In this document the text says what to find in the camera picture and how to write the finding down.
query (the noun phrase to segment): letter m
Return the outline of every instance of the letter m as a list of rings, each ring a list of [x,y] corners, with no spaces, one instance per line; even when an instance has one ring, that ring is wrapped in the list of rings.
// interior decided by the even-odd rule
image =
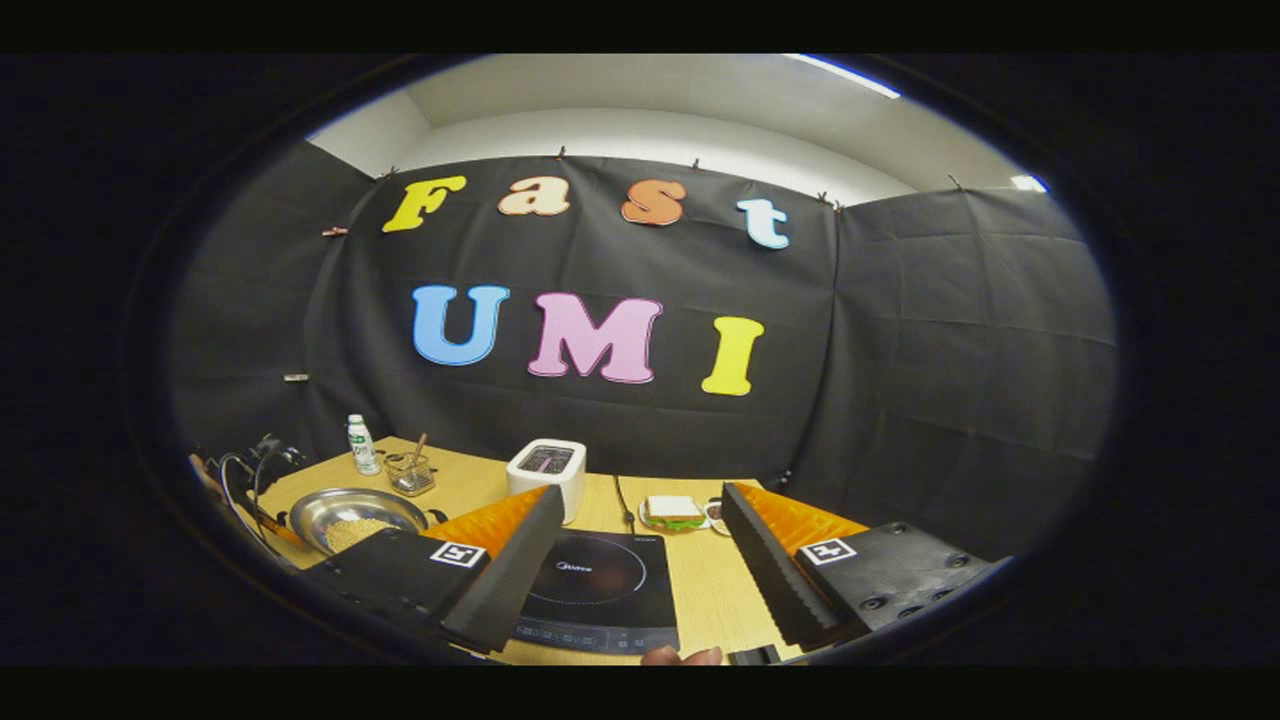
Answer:
[[[627,299],[595,327],[582,299],[568,292],[548,292],[538,296],[543,309],[543,342],[538,357],[529,364],[535,375],[559,377],[568,372],[561,357],[561,348],[568,348],[577,373],[584,378],[609,352],[609,361],[600,369],[600,377],[614,383],[646,383],[653,379],[649,369],[649,334],[654,319],[662,314],[662,305],[653,300]]]

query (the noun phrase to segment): white ceiling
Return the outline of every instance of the white ceiling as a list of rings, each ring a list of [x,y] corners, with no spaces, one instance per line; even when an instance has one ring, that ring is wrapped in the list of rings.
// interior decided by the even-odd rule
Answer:
[[[406,88],[433,128],[532,110],[701,115],[782,133],[919,190],[1012,187],[1007,158],[911,99],[782,55],[490,55]]]

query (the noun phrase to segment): wooden table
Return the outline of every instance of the wooden table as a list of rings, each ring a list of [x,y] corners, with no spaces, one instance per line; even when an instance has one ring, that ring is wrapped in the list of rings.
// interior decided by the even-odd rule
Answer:
[[[415,442],[383,438],[374,443],[389,454],[412,452]],[[406,498],[424,511],[442,510],[457,518],[471,510],[497,502],[507,496],[507,462],[426,446],[422,450],[436,469],[435,487],[417,497]],[[650,495],[687,495],[699,505],[721,493],[723,480],[620,477],[622,495],[632,512]],[[759,487],[755,480],[745,482]],[[392,492],[385,470],[366,477],[356,471],[351,454],[333,457],[305,470],[285,475],[262,493],[261,507],[270,515],[289,511],[301,497],[329,488],[370,488]],[[573,523],[579,530],[630,532],[622,520],[612,475],[588,473],[586,492]],[[658,533],[636,520],[636,533],[663,534],[667,541],[667,565],[671,571],[672,596],[676,605],[676,626],[681,656],[718,646],[724,662],[731,652],[772,644],[782,660],[801,655],[797,646],[782,641],[769,616],[760,591],[755,587],[746,564],[732,538],[714,530],[684,534]],[[298,568],[310,568],[324,555],[298,548],[268,533],[273,547]],[[513,665],[636,665],[637,656],[602,655],[545,647],[512,639],[490,657]]]

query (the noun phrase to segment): black induction cooker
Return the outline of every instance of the black induction cooker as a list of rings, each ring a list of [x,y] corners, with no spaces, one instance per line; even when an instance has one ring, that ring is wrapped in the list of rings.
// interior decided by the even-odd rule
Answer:
[[[611,655],[680,650],[664,538],[561,533],[529,591],[515,639]]]

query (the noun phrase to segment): grain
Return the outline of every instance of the grain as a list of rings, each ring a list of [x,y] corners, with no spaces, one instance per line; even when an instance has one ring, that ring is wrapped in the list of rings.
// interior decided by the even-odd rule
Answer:
[[[390,523],[361,518],[360,520],[338,520],[324,532],[324,539],[334,552],[342,552],[357,542],[387,528],[394,528]]]

